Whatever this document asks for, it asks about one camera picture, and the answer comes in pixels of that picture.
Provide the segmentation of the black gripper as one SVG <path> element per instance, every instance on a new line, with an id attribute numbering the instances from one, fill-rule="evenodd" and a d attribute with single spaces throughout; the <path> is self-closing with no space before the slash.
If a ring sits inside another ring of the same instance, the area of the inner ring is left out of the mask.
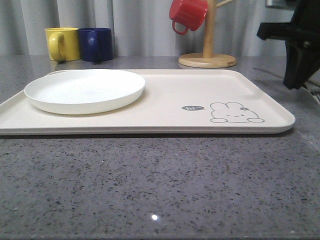
<path id="1" fill-rule="evenodd" d="M 320 46 L 316 45 L 320 43 L 320 2 L 299 0 L 290 22 L 262 22 L 257 36 L 286 41 L 283 84 L 288 89 L 299 89 L 320 69 Z"/>

